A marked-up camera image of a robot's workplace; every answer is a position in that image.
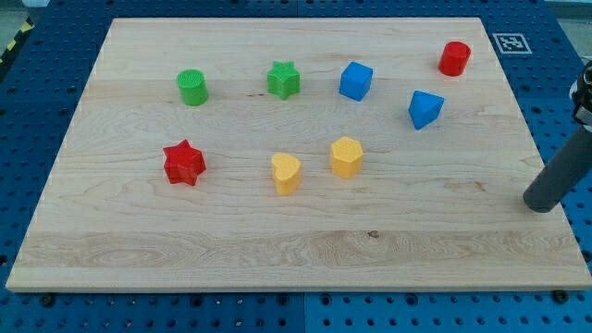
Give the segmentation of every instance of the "blue cube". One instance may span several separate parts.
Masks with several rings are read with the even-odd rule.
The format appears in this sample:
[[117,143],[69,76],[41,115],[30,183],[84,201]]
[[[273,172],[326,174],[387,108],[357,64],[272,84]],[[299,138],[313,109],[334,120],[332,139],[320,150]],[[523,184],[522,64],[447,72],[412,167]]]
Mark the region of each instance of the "blue cube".
[[409,115],[416,130],[436,120],[444,105],[444,97],[427,92],[415,91],[409,105]]
[[361,102],[370,90],[373,70],[357,62],[351,62],[341,73],[339,93]]

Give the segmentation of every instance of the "wooden board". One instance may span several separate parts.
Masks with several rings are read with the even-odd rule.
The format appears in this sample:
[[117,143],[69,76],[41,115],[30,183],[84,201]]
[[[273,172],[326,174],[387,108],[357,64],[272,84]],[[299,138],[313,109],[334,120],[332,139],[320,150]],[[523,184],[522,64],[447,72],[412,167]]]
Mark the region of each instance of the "wooden board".
[[[437,71],[471,45],[465,75]],[[294,60],[302,92],[266,92]],[[349,61],[375,71],[361,103],[338,94]],[[177,74],[210,99],[188,107]],[[416,131],[413,90],[446,97]],[[362,142],[360,174],[329,146]],[[189,139],[207,177],[169,185],[162,148]],[[271,156],[302,160],[275,194]],[[13,291],[586,289],[560,207],[529,211],[542,167],[477,18],[115,19],[12,269]]]

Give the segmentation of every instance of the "green cylinder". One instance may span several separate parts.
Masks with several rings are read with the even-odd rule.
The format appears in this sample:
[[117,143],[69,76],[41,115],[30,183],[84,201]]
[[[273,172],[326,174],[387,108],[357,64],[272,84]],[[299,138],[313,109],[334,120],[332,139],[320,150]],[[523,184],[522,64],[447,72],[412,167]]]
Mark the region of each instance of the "green cylinder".
[[177,76],[181,98],[186,105],[197,106],[207,101],[204,74],[197,69],[186,69]]

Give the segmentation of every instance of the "blue pegboard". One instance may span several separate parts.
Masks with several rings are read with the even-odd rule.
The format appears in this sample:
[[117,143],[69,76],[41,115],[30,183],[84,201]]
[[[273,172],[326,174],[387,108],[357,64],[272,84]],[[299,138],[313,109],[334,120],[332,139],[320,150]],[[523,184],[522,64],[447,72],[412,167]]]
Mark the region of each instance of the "blue pegboard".
[[[567,92],[582,63],[542,0],[53,0],[0,85],[3,286],[111,20],[123,17],[480,17],[545,162],[576,126]],[[513,36],[518,46],[505,48]],[[591,198],[588,176],[561,202],[588,257]],[[562,304],[550,292],[48,299],[2,288],[0,332],[592,331],[592,292],[568,296]]]

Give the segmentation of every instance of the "toy block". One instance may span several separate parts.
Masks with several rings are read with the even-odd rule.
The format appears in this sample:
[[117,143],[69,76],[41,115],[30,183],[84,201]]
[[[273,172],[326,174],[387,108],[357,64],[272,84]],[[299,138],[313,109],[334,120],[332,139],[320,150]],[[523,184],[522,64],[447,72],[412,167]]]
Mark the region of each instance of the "toy block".
[[202,152],[183,140],[176,146],[165,147],[165,171],[171,184],[180,182],[194,186],[206,167]]
[[459,76],[463,74],[470,56],[471,48],[467,44],[461,42],[447,43],[444,46],[438,69],[442,74]]
[[370,90],[373,70],[357,62],[351,62],[341,73],[339,93],[361,102]]
[[364,151],[362,144],[348,137],[331,144],[331,172],[345,179],[353,177],[362,169]]
[[300,160],[290,154],[278,153],[271,157],[271,165],[277,194],[290,195],[294,193],[302,178]]
[[436,120],[444,105],[444,97],[427,92],[415,91],[409,105],[409,115],[416,130]]
[[293,61],[274,61],[273,68],[267,72],[267,91],[282,100],[300,92],[300,73],[294,68]]
[[177,76],[177,86],[181,93],[183,103],[197,106],[207,101],[208,93],[205,87],[205,76],[197,69],[187,69]]

